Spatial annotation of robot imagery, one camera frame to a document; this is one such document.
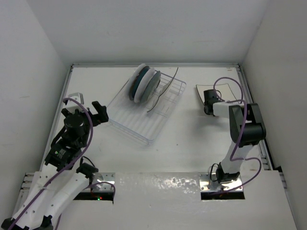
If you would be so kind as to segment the square plate dark rim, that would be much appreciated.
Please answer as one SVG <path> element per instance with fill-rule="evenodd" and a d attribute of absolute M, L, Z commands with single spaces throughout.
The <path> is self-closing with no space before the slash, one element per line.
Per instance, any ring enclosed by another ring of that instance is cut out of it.
<path fill-rule="evenodd" d="M 172 85 L 172 83 L 173 83 L 173 81 L 175 79 L 175 76 L 177 75 L 178 70 L 179 70 L 179 67 L 177 67 L 174 76 L 171 77 L 171 80 L 166 85 L 164 85 L 164 87 L 162 88 L 161 93 L 159 94 L 159 96 L 158 96 L 157 100 L 155 101 L 155 103 L 153 104 L 152 108 L 147 111 L 148 113 L 151 112 L 157 106 L 159 100 L 162 99 L 162 97 L 167 93 L 167 91 L 169 90 L 169 88 L 171 87 L 171 85 Z"/>
<path fill-rule="evenodd" d="M 204 91 L 213 89 L 213 85 L 201 85 L 196 84 L 196 92 L 201 100 L 201 105 L 204 106 Z M 215 89 L 218 95 L 226 101 L 237 100 L 234 92 L 230 88 L 228 83 L 217 84 Z"/>

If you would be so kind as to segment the clear plastic dish rack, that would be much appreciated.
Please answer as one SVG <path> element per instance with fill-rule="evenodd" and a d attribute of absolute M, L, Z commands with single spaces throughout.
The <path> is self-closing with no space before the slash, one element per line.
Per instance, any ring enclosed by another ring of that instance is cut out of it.
<path fill-rule="evenodd" d="M 130 101 L 129 97 L 125 95 L 127 85 L 125 83 L 107 106 L 109 122 L 127 136 L 132 136 L 149 145 L 152 144 L 171 116 L 187 85 L 184 81 L 175 78 L 157 106 L 148 113 L 147 111 L 152 108 L 162 88 L 171 80 L 171 77 L 162 74 L 153 97 L 140 105 Z"/>

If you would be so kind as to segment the white round plate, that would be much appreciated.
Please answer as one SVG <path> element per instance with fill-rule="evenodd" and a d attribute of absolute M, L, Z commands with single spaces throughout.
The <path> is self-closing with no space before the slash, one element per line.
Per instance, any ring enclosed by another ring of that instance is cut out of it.
<path fill-rule="evenodd" d="M 146 64 L 141 64 L 138 67 L 144 67 Z M 133 76 L 129 79 L 129 83 L 130 86 L 132 85 L 133 82 L 133 78 L 135 77 L 136 73 L 134 72 Z M 149 83 L 149 81 L 152 79 L 152 77 L 155 74 L 155 69 L 154 68 L 149 68 L 149 70 L 147 71 L 147 73 L 145 73 L 144 77 L 142 78 L 137 90 L 136 90 L 136 94 L 134 97 L 134 102 L 135 103 L 140 103 L 141 97 L 144 93 L 144 90 L 147 86 L 147 84 Z"/>

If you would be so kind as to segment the red teal floral bowl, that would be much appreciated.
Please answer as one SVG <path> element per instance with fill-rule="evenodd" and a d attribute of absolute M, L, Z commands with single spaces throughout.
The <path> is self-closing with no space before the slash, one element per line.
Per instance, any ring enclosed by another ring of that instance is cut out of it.
<path fill-rule="evenodd" d="M 142 80 L 142 78 L 144 77 L 145 73 L 147 73 L 147 71 L 149 70 L 149 66 L 145 65 L 144 67 L 138 67 L 138 69 L 136 70 L 136 75 L 133 78 L 133 82 L 132 85 L 129 87 L 129 99 L 131 101 L 134 100 L 135 94 L 136 94 L 136 90 Z"/>

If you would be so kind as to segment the blue floral round plate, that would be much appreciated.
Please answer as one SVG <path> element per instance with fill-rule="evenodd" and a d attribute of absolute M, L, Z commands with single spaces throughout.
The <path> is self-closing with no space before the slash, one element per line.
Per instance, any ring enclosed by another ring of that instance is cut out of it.
<path fill-rule="evenodd" d="M 158 87 L 159 83 L 161 80 L 161 72 L 157 71 L 154 76 L 152 77 L 152 79 L 149 81 L 149 83 L 147 84 L 144 93 L 141 97 L 140 102 L 144 103 L 147 102 L 148 100 L 150 100 L 150 98 L 153 96 L 156 88 Z"/>

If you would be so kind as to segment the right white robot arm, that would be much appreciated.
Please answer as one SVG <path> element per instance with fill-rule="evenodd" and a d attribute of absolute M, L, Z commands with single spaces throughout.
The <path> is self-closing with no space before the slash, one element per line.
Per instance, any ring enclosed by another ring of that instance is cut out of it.
<path fill-rule="evenodd" d="M 245 100 L 222 101 L 214 89 L 205 90 L 203 94 L 205 114 L 229 120 L 231 145 L 225 158 L 218 163 L 216 181 L 219 184 L 235 181 L 244 161 L 259 161 L 247 155 L 266 138 L 260 107 L 257 103 L 247 103 Z"/>

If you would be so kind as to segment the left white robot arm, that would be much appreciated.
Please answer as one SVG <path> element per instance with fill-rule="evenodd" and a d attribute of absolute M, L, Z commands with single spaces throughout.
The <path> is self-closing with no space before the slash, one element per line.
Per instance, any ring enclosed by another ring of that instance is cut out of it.
<path fill-rule="evenodd" d="M 82 162 L 75 172 L 72 169 L 88 149 L 93 128 L 108 122 L 106 107 L 94 101 L 97 113 L 92 114 L 75 99 L 66 98 L 64 103 L 64 126 L 52 140 L 38 179 L 22 207 L 3 221 L 4 230 L 52 230 L 70 202 L 93 186 L 98 172 L 95 166 Z"/>

